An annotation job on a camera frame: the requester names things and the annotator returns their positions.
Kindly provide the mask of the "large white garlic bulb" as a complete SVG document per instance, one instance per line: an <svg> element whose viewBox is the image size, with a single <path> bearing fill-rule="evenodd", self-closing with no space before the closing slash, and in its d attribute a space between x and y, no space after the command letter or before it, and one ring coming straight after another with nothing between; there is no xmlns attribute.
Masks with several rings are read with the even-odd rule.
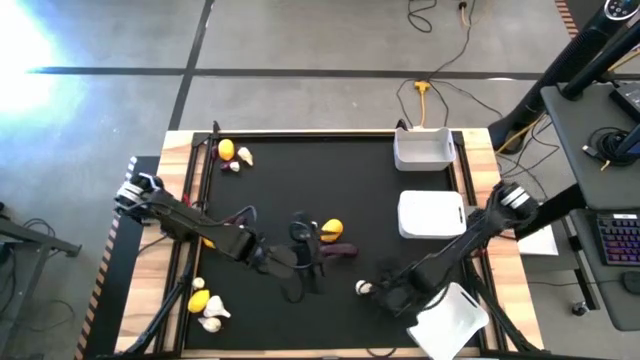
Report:
<svg viewBox="0 0 640 360"><path fill-rule="evenodd" d="M230 318L231 313L225 308L222 298L219 295L214 295L208 300L203 312L203 316L206 318Z"/></svg>

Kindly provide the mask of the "grey keyboard shelf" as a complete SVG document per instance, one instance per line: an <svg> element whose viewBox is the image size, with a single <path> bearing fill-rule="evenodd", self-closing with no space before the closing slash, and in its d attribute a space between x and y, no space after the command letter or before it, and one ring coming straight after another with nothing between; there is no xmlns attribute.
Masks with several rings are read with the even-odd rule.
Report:
<svg viewBox="0 0 640 360"><path fill-rule="evenodd" d="M640 267L609 266L603 262L599 246L596 243L596 215L598 213L640 213L592 210L573 210L570 212L577 240L613 326L620 331L640 331L640 296L628 293L620 281L623 272L640 271Z"/></svg>

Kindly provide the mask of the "white plastic basket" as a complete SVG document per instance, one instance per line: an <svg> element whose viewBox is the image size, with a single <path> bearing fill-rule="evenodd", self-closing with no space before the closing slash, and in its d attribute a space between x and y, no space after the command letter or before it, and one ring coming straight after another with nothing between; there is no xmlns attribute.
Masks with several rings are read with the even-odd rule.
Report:
<svg viewBox="0 0 640 360"><path fill-rule="evenodd" d="M453 360L465 344L489 323L488 313L458 283L451 282L416 315L406 329L432 360Z"/></svg>
<svg viewBox="0 0 640 360"><path fill-rule="evenodd" d="M456 160L453 135L448 128L404 130L393 141L394 163L403 172L442 171Z"/></svg>
<svg viewBox="0 0 640 360"><path fill-rule="evenodd" d="M467 230L463 198L454 191L405 190L397 215L404 239L449 239Z"/></svg>

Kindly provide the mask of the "black metal stand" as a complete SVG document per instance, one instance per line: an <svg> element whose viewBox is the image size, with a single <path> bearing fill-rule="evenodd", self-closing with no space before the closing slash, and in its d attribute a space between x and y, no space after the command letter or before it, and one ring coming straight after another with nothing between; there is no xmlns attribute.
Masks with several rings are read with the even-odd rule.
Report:
<svg viewBox="0 0 640 360"><path fill-rule="evenodd" d="M57 237L53 227L42 218L23 224L13 221L0 202L0 353L14 333L21 329L43 333L72 322L76 312L65 301L54 299L51 305L64 305L69 316L58 322L37 326L23 319L22 310L32 299L41 274L50 258L64 254L77 257L82 249Z"/></svg>

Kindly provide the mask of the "black tower fan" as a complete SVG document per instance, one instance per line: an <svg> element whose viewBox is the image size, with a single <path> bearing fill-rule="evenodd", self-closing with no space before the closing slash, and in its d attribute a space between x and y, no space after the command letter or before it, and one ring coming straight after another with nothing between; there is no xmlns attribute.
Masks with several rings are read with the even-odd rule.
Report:
<svg viewBox="0 0 640 360"><path fill-rule="evenodd" d="M526 133L545 113L541 89L569 82L639 11L640 0L606 0L600 5L514 109L488 127L493 150L519 152Z"/></svg>

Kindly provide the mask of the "black table mat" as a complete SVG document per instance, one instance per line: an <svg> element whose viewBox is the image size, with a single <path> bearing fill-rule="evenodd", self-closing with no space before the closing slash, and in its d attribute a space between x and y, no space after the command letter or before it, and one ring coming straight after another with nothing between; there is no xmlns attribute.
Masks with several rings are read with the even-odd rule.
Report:
<svg viewBox="0 0 640 360"><path fill-rule="evenodd" d="M210 333L191 316L189 350L309 350L409 348L414 316L395 317L355 293L386 264L405 266L443 247L440 240L401 237L397 203L405 190L450 191L447 170L400 172L389 137L246 138L254 162L237 173L215 170L208 213L221 219L243 208L267 242L287 245L297 212L324 223L343 223L342 240L355 245L352 259L331 258L317 278L318 292L302 278L261 275L204 249L198 274L221 297L229 318Z"/></svg>

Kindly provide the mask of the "grey desk top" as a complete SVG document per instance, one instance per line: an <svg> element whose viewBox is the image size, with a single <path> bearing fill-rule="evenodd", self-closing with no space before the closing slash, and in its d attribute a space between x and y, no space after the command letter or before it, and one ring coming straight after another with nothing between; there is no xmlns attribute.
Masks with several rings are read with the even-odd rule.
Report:
<svg viewBox="0 0 640 360"><path fill-rule="evenodd" d="M640 160L628 167L605 167L582 150L605 127L630 131L637 125L611 100L613 90L610 84L592 85L572 101L550 86L541 96L586 205L594 210L640 209Z"/></svg>

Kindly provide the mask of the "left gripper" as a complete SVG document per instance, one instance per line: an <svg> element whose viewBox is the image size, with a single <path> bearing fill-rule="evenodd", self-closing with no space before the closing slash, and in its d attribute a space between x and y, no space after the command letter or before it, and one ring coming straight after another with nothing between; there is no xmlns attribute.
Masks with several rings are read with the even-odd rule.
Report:
<svg viewBox="0 0 640 360"><path fill-rule="evenodd" d="M312 258L319 252L322 231L316 222L310 224L309 250ZM269 275L277 280L279 292L284 300L303 300L305 289L295 252L286 246L259 245L254 255L254 269L261 275ZM308 268L308 291L320 295L323 292L322 279L325 277L321 261L313 261Z"/></svg>

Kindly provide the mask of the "backlit black keyboard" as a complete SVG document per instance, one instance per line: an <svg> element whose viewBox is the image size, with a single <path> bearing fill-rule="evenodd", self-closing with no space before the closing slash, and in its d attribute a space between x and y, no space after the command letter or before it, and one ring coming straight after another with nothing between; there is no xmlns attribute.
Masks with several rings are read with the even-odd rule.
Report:
<svg viewBox="0 0 640 360"><path fill-rule="evenodd" d="M640 214L598 213L596 229L606 265L640 267Z"/></svg>

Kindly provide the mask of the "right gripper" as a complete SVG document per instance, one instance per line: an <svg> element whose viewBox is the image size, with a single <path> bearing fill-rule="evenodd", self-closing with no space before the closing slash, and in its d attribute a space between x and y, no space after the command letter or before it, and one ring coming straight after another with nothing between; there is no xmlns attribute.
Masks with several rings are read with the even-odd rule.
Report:
<svg viewBox="0 0 640 360"><path fill-rule="evenodd" d="M414 267L385 269L372 280L373 302L383 312L400 315L423 304L430 288L417 276Z"/></svg>

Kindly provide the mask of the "black desk beam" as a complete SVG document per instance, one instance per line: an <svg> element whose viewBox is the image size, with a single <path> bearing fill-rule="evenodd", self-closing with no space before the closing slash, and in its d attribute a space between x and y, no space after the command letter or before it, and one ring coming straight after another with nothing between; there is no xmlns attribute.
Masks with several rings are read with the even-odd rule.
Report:
<svg viewBox="0 0 640 360"><path fill-rule="evenodd" d="M566 216L570 211L585 207L586 202L581 189L578 184L574 184L545 201L529 224L515 230L515 236L518 240L523 239Z"/></svg>

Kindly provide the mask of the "long purple eggplant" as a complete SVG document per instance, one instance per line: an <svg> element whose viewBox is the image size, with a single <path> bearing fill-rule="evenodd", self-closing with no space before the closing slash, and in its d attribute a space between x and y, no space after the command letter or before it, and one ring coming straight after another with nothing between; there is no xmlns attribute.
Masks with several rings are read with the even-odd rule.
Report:
<svg viewBox="0 0 640 360"><path fill-rule="evenodd" d="M346 257L353 258L359 253L358 248L350 243L325 244L319 247L323 257Z"/></svg>

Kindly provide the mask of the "white paper sheet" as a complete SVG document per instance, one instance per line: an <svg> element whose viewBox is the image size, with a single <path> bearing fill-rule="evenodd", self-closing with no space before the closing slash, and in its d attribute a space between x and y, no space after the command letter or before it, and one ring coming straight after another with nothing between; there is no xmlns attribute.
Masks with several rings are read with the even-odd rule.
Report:
<svg viewBox="0 0 640 360"><path fill-rule="evenodd" d="M518 248L521 255L559 255L551 225L547 225L535 233L520 239Z"/></svg>

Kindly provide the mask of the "black striped-edge floor mat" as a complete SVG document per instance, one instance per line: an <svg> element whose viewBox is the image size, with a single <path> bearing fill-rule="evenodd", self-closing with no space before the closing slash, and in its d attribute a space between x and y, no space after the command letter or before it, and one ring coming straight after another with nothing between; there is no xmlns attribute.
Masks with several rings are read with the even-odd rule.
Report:
<svg viewBox="0 0 640 360"><path fill-rule="evenodd" d="M91 360L129 348L148 327L162 300L164 265L141 258L158 231L114 215L91 289L73 360Z"/></svg>

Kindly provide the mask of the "black computer mouse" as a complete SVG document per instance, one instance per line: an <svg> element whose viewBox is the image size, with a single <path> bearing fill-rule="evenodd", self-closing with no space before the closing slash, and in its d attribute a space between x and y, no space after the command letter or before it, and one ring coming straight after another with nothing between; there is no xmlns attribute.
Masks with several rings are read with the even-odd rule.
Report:
<svg viewBox="0 0 640 360"><path fill-rule="evenodd" d="M621 274L620 281L628 293L640 296L640 271L625 271Z"/></svg>

